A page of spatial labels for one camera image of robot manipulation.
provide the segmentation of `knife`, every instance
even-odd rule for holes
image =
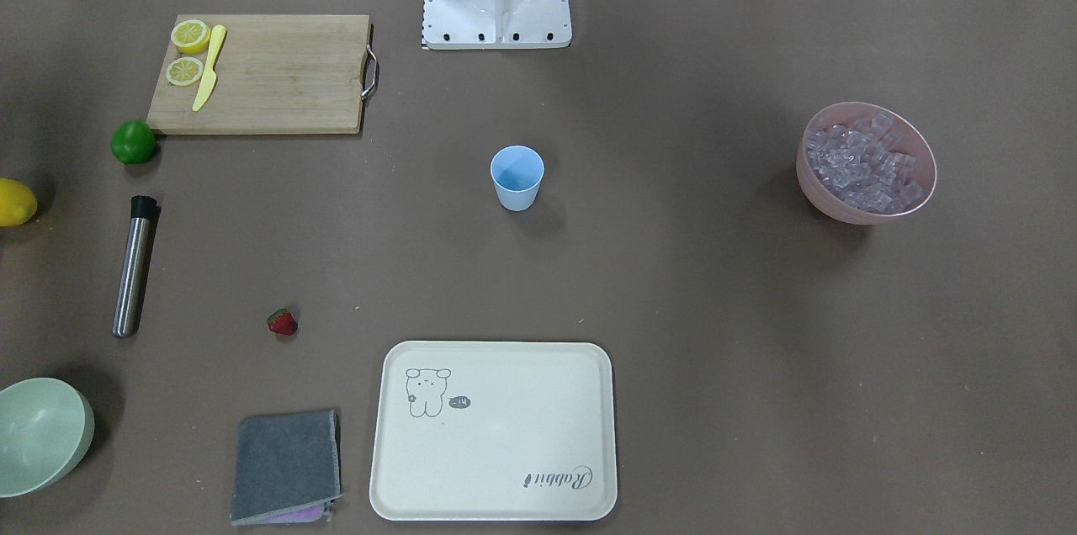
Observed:
[[[198,84],[198,95],[195,95],[195,102],[191,107],[196,113],[206,104],[209,95],[213,93],[213,87],[216,86],[216,72],[213,71],[213,67],[216,65],[216,56],[221,53],[221,45],[224,44],[226,32],[227,30],[222,25],[213,26],[213,29],[209,32],[209,53],[206,55],[206,70],[202,72],[202,80]]]

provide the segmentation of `bowl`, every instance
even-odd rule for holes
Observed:
[[[906,155],[915,156],[917,163],[909,173],[910,182],[919,182],[924,187],[924,197],[919,202],[914,202],[911,208],[900,213],[872,213],[868,210],[858,210],[854,206],[845,205],[841,198],[835,197],[830,191],[823,186],[815,171],[808,165],[808,153],[805,151],[805,141],[808,138],[808,129],[829,128],[831,125],[853,125],[857,118],[873,117],[878,112],[891,113],[894,116],[893,131],[898,132],[901,140],[893,147],[893,152],[904,152]],[[927,140],[921,136],[917,128],[905,121],[900,114],[893,110],[883,109],[881,105],[868,104],[868,102],[839,102],[839,104],[827,105],[820,110],[814,117],[805,126],[803,137],[800,139],[800,146],[797,147],[797,181],[800,182],[800,189],[805,196],[821,212],[847,224],[872,225],[886,224],[905,217],[909,213],[919,210],[931,200],[935,194],[936,182],[935,155],[932,153]]]
[[[64,478],[94,438],[94,411],[79,391],[34,378],[0,391],[0,497]]]

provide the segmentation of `green lime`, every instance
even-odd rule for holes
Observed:
[[[144,122],[125,122],[112,133],[112,153],[123,164],[144,164],[156,146],[153,129]]]

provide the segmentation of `cutting board handle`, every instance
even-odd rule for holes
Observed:
[[[374,95],[374,91],[378,89],[378,75],[381,72],[381,68],[378,67],[378,57],[374,55],[374,50],[370,48],[369,44],[366,45],[366,54],[370,57],[370,59],[367,59],[366,68],[369,68],[370,62],[374,62],[374,80],[370,84],[368,84],[368,86],[363,87],[362,94],[359,95],[359,98],[361,98],[363,102],[365,102],[366,98],[369,98],[370,95]],[[363,78],[366,78],[366,68],[363,70]]]

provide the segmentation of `cartoon animal drawing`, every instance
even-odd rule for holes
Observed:
[[[448,386],[448,369],[408,369],[407,402],[412,418],[435,418],[442,412],[442,399]]]

